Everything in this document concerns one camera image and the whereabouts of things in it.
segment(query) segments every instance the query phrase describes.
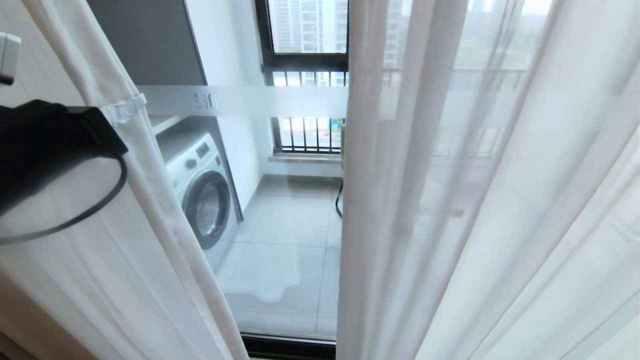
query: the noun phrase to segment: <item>curtain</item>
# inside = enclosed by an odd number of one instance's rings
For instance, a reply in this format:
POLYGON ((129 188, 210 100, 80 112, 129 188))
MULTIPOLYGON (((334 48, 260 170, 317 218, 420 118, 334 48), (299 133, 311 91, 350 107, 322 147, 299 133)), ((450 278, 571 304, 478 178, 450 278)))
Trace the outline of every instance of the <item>curtain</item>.
MULTIPOLYGON (((44 38, 82 102, 101 108, 129 149, 129 175, 120 194, 96 215, 45 238, 0 247, 3 277, 96 358, 248 359, 167 180, 145 98, 88 5, 84 0, 23 3, 33 25, 21 28, 22 43, 44 38)), ((5 6, 15 10, 15 4, 5 6)), ((47 49, 39 53, 46 57, 47 49)), ((29 48, 21 55, 39 53, 29 48)), ((49 72, 60 66, 57 63, 29 56, 23 61, 30 71, 18 73, 20 96, 38 92, 29 85, 55 89, 69 84, 46 83, 56 78, 49 72)), ((11 90, 5 90, 11 98, 11 90)), ((73 217, 110 191, 119 174, 112 160, 84 162, 0 218, 1 235, 43 229, 73 217)), ((28 350, 41 359, 59 355, 37 344, 28 350)))
POLYGON ((337 358, 637 359, 640 3, 350 21, 337 358))

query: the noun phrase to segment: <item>washing machine door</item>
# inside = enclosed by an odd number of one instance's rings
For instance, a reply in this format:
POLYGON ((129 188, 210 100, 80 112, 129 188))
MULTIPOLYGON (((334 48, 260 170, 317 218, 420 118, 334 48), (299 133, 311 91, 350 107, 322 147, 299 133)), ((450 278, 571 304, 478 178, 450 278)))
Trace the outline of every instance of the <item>washing machine door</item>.
POLYGON ((231 212, 227 180, 214 170, 199 173, 184 194, 182 209, 200 247, 211 249, 225 232, 231 212))

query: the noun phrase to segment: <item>washing machine knob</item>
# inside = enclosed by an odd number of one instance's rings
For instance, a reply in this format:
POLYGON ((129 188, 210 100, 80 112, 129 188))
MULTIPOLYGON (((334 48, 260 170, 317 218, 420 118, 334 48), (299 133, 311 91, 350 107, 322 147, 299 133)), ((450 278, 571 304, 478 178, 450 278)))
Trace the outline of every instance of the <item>washing machine knob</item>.
POLYGON ((198 162, 195 161, 195 159, 188 159, 187 161, 185 161, 184 166, 191 170, 192 168, 195 168, 196 165, 198 165, 198 162))

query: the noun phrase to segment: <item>washing machine control panel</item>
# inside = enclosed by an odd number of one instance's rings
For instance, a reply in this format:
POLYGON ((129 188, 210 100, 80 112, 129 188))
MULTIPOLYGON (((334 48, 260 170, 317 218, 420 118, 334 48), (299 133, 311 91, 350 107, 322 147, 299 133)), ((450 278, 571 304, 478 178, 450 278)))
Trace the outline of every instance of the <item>washing machine control panel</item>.
POLYGON ((215 148, 213 138, 207 133, 167 164, 166 169, 173 188, 177 190, 187 186, 195 174, 202 171, 211 160, 217 158, 218 153, 214 151, 215 148))

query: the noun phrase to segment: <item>washing machine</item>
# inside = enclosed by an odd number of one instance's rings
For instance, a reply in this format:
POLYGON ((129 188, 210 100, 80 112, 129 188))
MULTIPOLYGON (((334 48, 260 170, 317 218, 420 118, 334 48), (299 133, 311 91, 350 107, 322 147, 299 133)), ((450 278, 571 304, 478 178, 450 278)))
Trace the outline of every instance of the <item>washing machine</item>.
POLYGON ((220 152, 209 133, 172 133, 157 139, 178 201, 215 270, 237 229, 220 152))

